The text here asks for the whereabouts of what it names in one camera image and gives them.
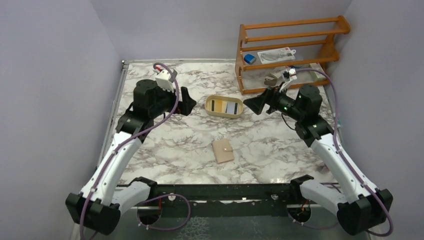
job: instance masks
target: beige wallet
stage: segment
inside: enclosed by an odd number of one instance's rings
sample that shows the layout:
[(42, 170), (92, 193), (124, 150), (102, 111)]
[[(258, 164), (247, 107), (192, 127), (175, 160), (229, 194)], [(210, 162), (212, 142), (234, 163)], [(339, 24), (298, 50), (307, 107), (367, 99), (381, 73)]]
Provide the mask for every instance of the beige wallet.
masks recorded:
[(227, 138), (213, 141), (212, 148), (219, 164), (234, 160), (233, 148)]

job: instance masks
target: marble pattern surface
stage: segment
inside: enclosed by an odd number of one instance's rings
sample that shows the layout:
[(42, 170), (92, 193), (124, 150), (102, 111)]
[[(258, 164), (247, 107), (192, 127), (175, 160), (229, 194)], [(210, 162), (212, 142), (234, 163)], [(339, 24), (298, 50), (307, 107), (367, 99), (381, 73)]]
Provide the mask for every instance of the marble pattern surface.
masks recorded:
[[(175, 114), (153, 130), (130, 160), (120, 183), (146, 177), (160, 184), (247, 184), (287, 183), (309, 174), (321, 182), (333, 182), (330, 172), (323, 172), (324, 163), (295, 131), (289, 129), (274, 112), (254, 114), (247, 107), (238, 119), (210, 116), (205, 111), (207, 96), (216, 94), (242, 100), (254, 95), (241, 95), (231, 62), (169, 63), (178, 72), (180, 86), (188, 88), (197, 101), (190, 116)], [(154, 80), (151, 63), (132, 63), (124, 83), (117, 118), (133, 101), (137, 81)], [(247, 85), (261, 84), (258, 81)], [(332, 124), (331, 111), (324, 89), (321, 115)], [(289, 90), (295, 97), (297, 90)], [(289, 125), (294, 121), (287, 118)], [(212, 141), (230, 139), (234, 161), (218, 164)]]

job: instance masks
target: wooden shelf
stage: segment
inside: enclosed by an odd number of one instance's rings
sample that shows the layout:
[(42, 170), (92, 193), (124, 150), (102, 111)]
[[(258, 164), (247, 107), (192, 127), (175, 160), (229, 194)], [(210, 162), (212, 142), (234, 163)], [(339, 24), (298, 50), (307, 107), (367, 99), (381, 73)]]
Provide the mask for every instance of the wooden shelf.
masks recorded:
[[(280, 35), (271, 35), (271, 36), (249, 37), (246, 31), (246, 30), (253, 30), (253, 29), (265, 29), (265, 28), (321, 24), (321, 23), (335, 23), (335, 24), (334, 24), (334, 28), (330, 30), (280, 34)], [(351, 27), (349, 23), (346, 21), (345, 17), (343, 16), (297, 20), (297, 21), (250, 24), (250, 25), (241, 24), (239, 34), (238, 34), (237, 56), (235, 61), (235, 74), (237, 76), (237, 81), (240, 87), (241, 94), (244, 95), (244, 94), (262, 93), (265, 90), (265, 88), (244, 89), (243, 81), (242, 81), (242, 72), (244, 71), (276, 68), (276, 67), (291, 66), (291, 65), (305, 65), (310, 63), (320, 63), (323, 69), (325, 69), (326, 63), (338, 61), (340, 58), (339, 53), (337, 52), (334, 46), (334, 36), (336, 34), (348, 34), (350, 31), (351, 31)], [(243, 47), (243, 44), (252, 43), (252, 42), (264, 42), (264, 41), (271, 41), (271, 40), (305, 38), (305, 37), (314, 37), (314, 36), (326, 36), (326, 37), (324, 40), (316, 40), (316, 41), (300, 41), (300, 42), (283, 43), (283, 44)], [(276, 62), (276, 63), (268, 63), (268, 64), (254, 64), (254, 65), (245, 64), (243, 60), (244, 52), (263, 51), (263, 50), (279, 49), (279, 48), (286, 48), (286, 47), (294, 48), (294, 47), (303, 47), (303, 46), (312, 46), (312, 45), (321, 45), (319, 54), (316, 58), (294, 60), (294, 61), (284, 61), (284, 62)], [(328, 84), (328, 80), (309, 82), (309, 83), (314, 85), (325, 85), (325, 84)], [(294, 85), (291, 85), (290, 88), (299, 88), (303, 84), (305, 83), (294, 84)]]

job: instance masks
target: yellow tray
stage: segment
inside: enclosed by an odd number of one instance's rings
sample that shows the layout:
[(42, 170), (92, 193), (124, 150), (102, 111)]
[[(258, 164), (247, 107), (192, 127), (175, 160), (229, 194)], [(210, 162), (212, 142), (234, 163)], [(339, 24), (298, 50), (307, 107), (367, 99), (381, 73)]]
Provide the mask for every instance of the yellow tray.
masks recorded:
[(212, 116), (237, 119), (243, 113), (243, 102), (235, 97), (210, 95), (206, 98), (204, 109), (207, 114)]

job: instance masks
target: white wall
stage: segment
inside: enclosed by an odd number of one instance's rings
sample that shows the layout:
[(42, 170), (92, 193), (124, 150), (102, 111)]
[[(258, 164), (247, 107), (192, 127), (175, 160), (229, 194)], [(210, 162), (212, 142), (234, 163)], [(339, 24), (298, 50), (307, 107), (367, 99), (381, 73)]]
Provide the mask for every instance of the white wall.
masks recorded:
[[(117, 52), (125, 60), (234, 59), (240, 24), (336, 17), (342, 15), (351, 2), (351, 0), (91, 1)], [(308, 30), (316, 31), (316, 27), (310, 27)]]
[(121, 72), (88, 0), (0, 1), (0, 239), (68, 239)]
[(393, 240), (424, 235), (423, 12), (422, 0), (353, 0), (330, 68), (347, 151), (393, 194)]

